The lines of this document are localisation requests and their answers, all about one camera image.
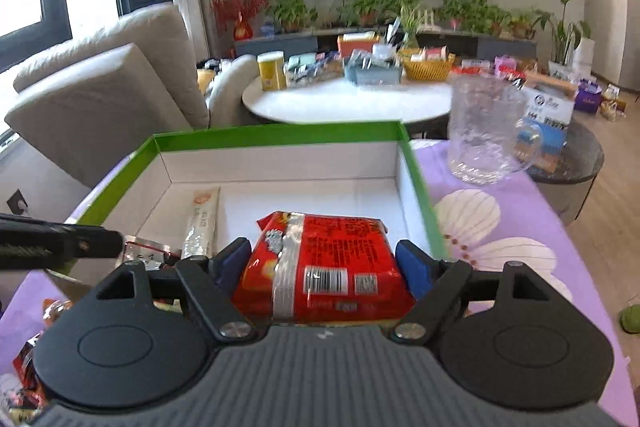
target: white flower pattern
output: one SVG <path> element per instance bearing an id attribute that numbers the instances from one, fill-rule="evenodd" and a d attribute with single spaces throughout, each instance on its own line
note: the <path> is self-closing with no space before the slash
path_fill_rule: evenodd
<path id="1" fill-rule="evenodd" d="M 552 275 L 558 265 L 556 254 L 540 241 L 508 237 L 478 246 L 500 223 L 500 205 L 490 194 L 474 188 L 457 190 L 442 198 L 435 212 L 450 256 L 486 271 L 501 271 L 507 261 L 521 261 L 572 301 L 569 288 Z"/>

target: white snack wrapper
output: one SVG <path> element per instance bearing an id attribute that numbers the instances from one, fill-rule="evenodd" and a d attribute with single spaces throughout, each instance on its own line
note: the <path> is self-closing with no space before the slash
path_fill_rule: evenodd
<path id="1" fill-rule="evenodd" d="M 187 223 L 181 259 L 192 255 L 213 257 L 217 253 L 215 239 L 219 196 L 220 187 L 211 187 L 193 193 L 193 204 Z"/>

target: wooden floor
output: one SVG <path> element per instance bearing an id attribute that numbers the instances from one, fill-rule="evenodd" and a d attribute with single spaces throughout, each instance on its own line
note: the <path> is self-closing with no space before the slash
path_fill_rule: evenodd
<path id="1" fill-rule="evenodd" d="M 618 328 L 634 387 L 640 386 L 640 335 L 620 329 L 618 313 L 640 304 L 640 102 L 624 94 L 626 118 L 610 122 L 601 115 L 574 113 L 598 138 L 605 163 L 569 235 Z"/>

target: red flower arrangement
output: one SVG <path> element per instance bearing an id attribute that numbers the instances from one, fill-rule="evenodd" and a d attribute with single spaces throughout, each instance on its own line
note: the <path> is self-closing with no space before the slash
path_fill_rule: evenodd
<path id="1" fill-rule="evenodd" d="M 249 31 L 251 35 L 253 35 L 251 27 L 248 26 L 248 21 L 264 10 L 269 5 L 269 1 L 270 0 L 211 0 L 211 5 L 216 13 L 218 31 L 220 33 L 226 31 L 228 24 L 233 22 L 236 30 L 240 24 L 243 26 L 242 29 L 245 32 Z"/>

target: green shoe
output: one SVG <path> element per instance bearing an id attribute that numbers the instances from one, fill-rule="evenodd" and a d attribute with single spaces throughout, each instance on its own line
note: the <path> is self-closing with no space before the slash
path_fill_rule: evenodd
<path id="1" fill-rule="evenodd" d="M 620 326 L 626 333 L 640 333 L 640 305 L 634 304 L 620 312 Z"/>

